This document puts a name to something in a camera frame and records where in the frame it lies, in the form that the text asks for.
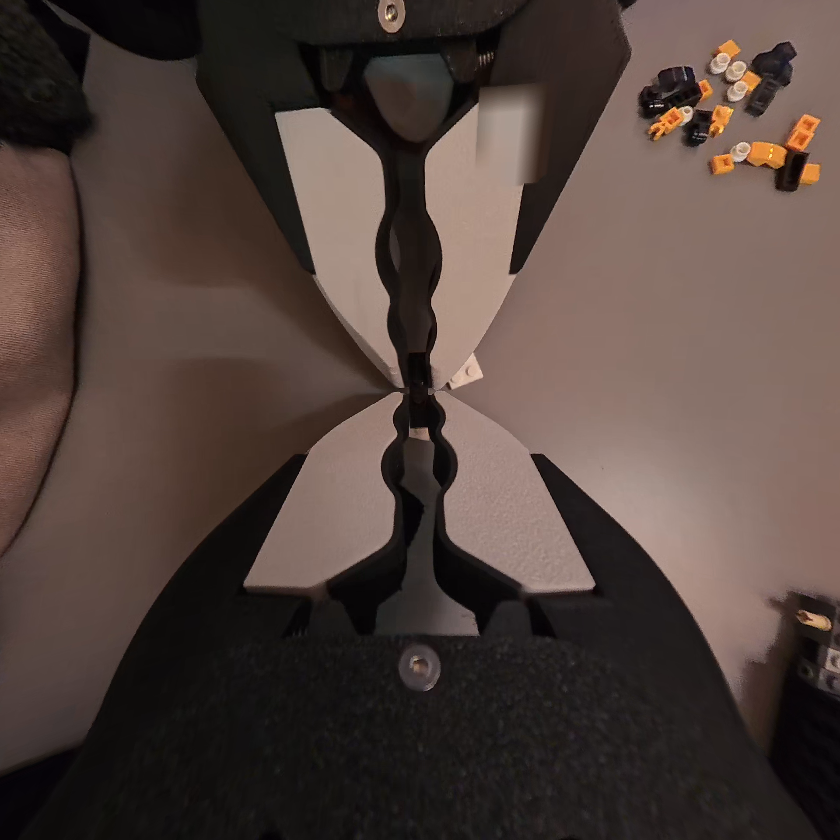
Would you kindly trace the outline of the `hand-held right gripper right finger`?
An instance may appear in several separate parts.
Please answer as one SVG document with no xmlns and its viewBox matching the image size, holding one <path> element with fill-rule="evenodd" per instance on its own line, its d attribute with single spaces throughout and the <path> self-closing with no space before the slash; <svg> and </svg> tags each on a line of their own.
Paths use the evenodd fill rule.
<svg viewBox="0 0 840 840">
<path fill-rule="evenodd" d="M 429 397 L 429 420 L 439 484 L 434 576 L 478 632 L 502 603 L 594 593 L 528 448 L 448 392 Z"/>
</svg>

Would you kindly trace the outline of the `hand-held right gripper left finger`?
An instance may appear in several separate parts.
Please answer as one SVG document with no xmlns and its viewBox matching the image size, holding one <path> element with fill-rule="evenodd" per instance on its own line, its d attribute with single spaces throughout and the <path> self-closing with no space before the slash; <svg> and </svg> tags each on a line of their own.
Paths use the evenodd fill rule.
<svg viewBox="0 0 840 840">
<path fill-rule="evenodd" d="M 248 595 L 338 602 L 358 634 L 404 583 L 424 504 L 404 485 L 408 395 L 352 415 L 306 454 L 245 577 Z"/>
</svg>

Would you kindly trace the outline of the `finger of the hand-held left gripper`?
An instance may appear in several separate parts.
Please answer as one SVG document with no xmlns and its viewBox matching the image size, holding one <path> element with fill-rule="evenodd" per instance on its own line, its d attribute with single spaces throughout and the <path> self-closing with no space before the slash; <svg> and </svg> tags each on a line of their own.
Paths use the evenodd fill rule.
<svg viewBox="0 0 840 840">
<path fill-rule="evenodd" d="M 376 151 L 325 108 L 277 112 L 313 268 L 327 303 L 365 356 L 403 388 L 387 328 L 391 299 L 376 265 L 385 181 Z"/>
<path fill-rule="evenodd" d="M 436 391 L 474 353 L 516 278 L 511 257 L 523 187 L 479 165 L 479 125 L 475 104 L 423 160 L 425 209 L 440 250 L 430 299 L 436 332 L 428 353 Z"/>
</svg>

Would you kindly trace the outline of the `pile of mixed small lego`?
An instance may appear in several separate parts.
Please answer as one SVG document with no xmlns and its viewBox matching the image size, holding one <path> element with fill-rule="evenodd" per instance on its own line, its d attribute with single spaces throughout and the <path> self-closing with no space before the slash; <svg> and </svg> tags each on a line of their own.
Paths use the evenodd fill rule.
<svg viewBox="0 0 840 840">
<path fill-rule="evenodd" d="M 790 86 L 795 57 L 796 48 L 785 40 L 743 60 L 740 45 L 730 39 L 711 51 L 703 71 L 687 65 L 660 70 L 637 95 L 648 138 L 655 142 L 677 133 L 685 147 L 697 150 L 719 140 L 739 108 L 752 119 L 762 117 Z M 812 186 L 819 182 L 822 166 L 811 161 L 809 147 L 821 122 L 806 112 L 781 142 L 736 142 L 710 158 L 708 171 L 728 175 L 749 165 L 771 170 L 779 192 Z"/>
</svg>

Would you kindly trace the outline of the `partly built lego car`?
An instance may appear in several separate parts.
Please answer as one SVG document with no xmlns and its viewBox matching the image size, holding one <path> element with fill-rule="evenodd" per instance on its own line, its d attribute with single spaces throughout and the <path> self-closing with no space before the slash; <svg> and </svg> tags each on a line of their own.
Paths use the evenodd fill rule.
<svg viewBox="0 0 840 840">
<path fill-rule="evenodd" d="M 839 838 L 839 601 L 797 593 L 795 649 L 770 750 L 774 771 L 821 838 Z"/>
</svg>

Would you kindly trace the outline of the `black fleece jacket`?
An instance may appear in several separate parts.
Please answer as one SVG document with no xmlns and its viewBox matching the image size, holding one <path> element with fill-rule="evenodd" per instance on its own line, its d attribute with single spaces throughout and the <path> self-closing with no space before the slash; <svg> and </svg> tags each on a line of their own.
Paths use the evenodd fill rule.
<svg viewBox="0 0 840 840">
<path fill-rule="evenodd" d="M 90 36 L 137 56 L 192 58 L 201 36 L 193 1 L 1 2 L 1 138 L 69 154 L 93 117 L 83 90 Z"/>
</svg>

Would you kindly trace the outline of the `beige sweatshirt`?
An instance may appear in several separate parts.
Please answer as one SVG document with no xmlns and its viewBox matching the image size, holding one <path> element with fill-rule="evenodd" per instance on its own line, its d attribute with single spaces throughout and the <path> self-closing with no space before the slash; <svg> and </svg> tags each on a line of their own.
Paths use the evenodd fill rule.
<svg viewBox="0 0 840 840">
<path fill-rule="evenodd" d="M 24 525 L 65 425 L 81 231 L 69 158 L 1 151 L 1 551 Z"/>
</svg>

